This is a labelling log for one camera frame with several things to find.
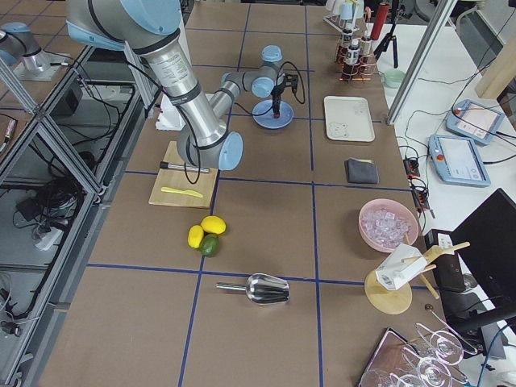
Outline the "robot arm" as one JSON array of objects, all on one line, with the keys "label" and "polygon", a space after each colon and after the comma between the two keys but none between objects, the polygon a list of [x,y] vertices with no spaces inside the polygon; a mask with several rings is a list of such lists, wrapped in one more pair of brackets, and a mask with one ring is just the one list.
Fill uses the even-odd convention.
[{"label": "robot arm", "polygon": [[286,82],[282,53],[269,45],[257,70],[225,75],[208,98],[180,43],[178,1],[70,1],[67,26],[74,40],[96,48],[122,51],[130,47],[145,59],[170,102],[185,120],[177,151],[186,164],[233,170],[243,155],[243,139],[230,131],[222,116],[245,91],[258,98],[276,96]]}]

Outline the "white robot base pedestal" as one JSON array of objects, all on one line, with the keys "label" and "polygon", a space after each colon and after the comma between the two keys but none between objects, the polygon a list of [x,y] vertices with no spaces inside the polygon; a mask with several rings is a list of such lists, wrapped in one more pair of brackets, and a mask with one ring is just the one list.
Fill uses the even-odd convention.
[{"label": "white robot base pedestal", "polygon": [[160,101],[160,113],[156,120],[158,131],[180,131],[185,126],[185,121],[177,108],[170,102],[167,96]]}]

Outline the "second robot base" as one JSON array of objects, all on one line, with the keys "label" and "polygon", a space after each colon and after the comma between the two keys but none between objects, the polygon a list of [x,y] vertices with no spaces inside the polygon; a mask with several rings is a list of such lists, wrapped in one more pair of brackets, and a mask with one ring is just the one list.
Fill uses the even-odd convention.
[{"label": "second robot base", "polygon": [[44,51],[25,23],[1,25],[1,58],[21,81],[51,81],[71,58]]}]

